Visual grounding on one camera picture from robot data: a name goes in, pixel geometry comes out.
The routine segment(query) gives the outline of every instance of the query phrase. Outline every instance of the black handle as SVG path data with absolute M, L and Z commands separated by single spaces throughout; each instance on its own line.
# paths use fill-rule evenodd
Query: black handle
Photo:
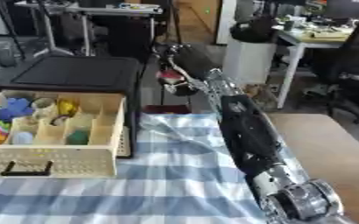
M 46 168 L 43 171 L 12 171 L 16 162 L 10 161 L 4 171 L 0 172 L 1 176 L 7 177 L 22 177 L 22 176 L 50 176 L 50 170 L 52 169 L 53 162 L 48 161 L 46 164 Z

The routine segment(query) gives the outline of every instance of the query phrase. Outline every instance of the monitor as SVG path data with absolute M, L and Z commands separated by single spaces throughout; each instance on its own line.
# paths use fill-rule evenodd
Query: monitor
M 327 0 L 326 18 L 359 18 L 359 0 Z

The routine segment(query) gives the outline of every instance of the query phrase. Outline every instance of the wooden table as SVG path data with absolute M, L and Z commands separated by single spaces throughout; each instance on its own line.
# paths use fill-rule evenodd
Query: wooden table
M 331 184 L 347 215 L 359 223 L 359 142 L 326 115 L 270 118 L 309 175 Z

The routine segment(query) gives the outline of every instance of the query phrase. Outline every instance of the white desk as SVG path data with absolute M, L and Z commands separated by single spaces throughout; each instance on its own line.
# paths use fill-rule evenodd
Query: white desk
M 285 72 L 285 80 L 278 96 L 278 109 L 281 109 L 285 106 L 285 99 L 287 98 L 290 86 L 292 85 L 292 79 L 304 51 L 307 48 L 339 48 L 346 41 L 349 34 L 345 38 L 311 38 L 309 35 L 304 34 L 304 32 L 294 29 L 290 32 L 280 30 L 278 31 L 278 36 L 296 46 L 295 52 L 293 55 L 290 55 L 290 64 Z
M 27 3 L 26 1 L 16 3 L 17 6 L 27 7 L 32 9 L 38 9 L 39 6 L 37 3 Z M 72 3 L 70 5 L 53 5 L 46 4 L 45 7 L 49 12 L 52 13 L 80 13 L 81 20 L 83 25 L 83 36 L 84 36 L 84 47 L 86 56 L 91 56 L 91 43 L 88 32 L 88 16 L 127 16 L 127 17 L 149 17 L 150 25 L 151 25 L 151 40 L 155 37 L 155 15 L 159 15 L 163 13 L 163 10 L 159 5 L 156 4 L 123 4 L 121 8 L 82 8 L 79 7 L 79 4 Z M 53 36 L 52 24 L 50 22 L 50 18 L 47 15 L 44 15 L 45 27 L 48 37 L 48 42 L 50 46 L 50 50 L 72 54 L 69 51 L 60 49 L 56 46 Z

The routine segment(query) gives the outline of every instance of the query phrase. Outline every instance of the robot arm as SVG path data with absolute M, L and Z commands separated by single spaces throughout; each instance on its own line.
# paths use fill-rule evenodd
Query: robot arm
M 344 216 L 341 200 L 328 183 L 298 178 L 289 169 L 280 155 L 284 143 L 268 117 L 208 57 L 191 46 L 176 45 L 162 61 L 185 78 L 181 86 L 208 97 L 231 156 L 268 223 L 354 223 Z

